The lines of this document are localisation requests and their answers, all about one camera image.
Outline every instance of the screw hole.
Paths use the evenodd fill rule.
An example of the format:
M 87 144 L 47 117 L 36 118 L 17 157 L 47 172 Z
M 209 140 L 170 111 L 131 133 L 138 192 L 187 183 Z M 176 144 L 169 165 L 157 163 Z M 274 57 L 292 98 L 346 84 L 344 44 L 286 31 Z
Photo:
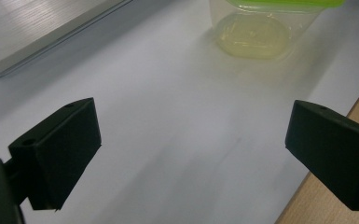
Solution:
M 30 146 L 30 145 L 32 145 L 34 142 L 36 142 L 36 139 L 31 138 L 31 139 L 27 139 L 27 140 L 23 141 L 22 144 L 23 144 L 24 146 Z

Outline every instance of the wooden table edge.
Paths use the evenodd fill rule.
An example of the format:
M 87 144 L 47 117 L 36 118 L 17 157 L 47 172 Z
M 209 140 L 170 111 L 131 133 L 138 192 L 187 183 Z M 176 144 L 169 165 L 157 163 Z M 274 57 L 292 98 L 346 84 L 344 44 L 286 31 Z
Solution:
M 359 123 L 359 99 L 348 118 Z M 313 174 L 308 173 L 275 223 L 359 224 L 359 212 L 348 209 Z

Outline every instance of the clear plastic container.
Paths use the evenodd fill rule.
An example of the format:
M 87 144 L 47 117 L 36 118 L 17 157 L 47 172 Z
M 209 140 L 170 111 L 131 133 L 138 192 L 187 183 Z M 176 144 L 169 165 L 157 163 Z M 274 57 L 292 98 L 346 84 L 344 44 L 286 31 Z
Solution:
M 210 0 L 216 42 L 233 56 L 275 58 L 286 52 L 326 7 L 342 3 L 313 4 L 315 1 L 323 0 Z

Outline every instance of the silver laptop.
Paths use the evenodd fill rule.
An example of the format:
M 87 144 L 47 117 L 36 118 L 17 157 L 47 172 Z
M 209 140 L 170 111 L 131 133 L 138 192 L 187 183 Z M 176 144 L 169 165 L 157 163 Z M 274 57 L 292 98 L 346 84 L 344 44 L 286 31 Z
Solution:
M 0 77 L 131 0 L 0 0 Z

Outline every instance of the white tabletop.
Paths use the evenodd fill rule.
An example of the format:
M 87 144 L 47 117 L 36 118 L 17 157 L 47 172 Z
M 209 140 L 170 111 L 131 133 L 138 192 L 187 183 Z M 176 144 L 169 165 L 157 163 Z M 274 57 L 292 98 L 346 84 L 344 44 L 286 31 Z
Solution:
M 359 96 L 359 0 L 328 9 L 284 60 L 227 56 L 207 0 L 133 1 L 0 78 L 0 158 L 63 105 L 94 97 L 103 139 L 62 211 L 28 224 L 273 223 L 306 168 L 292 103 Z

